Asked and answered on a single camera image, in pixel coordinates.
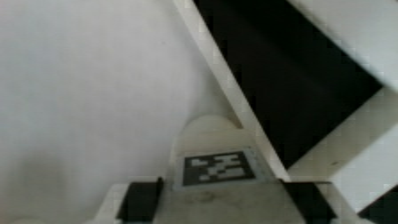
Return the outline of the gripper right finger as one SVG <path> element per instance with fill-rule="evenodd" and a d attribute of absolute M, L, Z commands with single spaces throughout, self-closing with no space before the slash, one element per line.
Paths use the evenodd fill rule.
<path fill-rule="evenodd" d="M 299 212 L 290 224 L 373 224 L 354 211 L 331 182 L 284 182 L 283 186 Z"/>

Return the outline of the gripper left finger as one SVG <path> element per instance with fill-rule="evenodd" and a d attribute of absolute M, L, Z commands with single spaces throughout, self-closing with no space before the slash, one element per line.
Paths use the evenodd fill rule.
<path fill-rule="evenodd" d="M 139 177 L 116 184 L 87 224 L 153 224 L 162 190 L 162 177 Z"/>

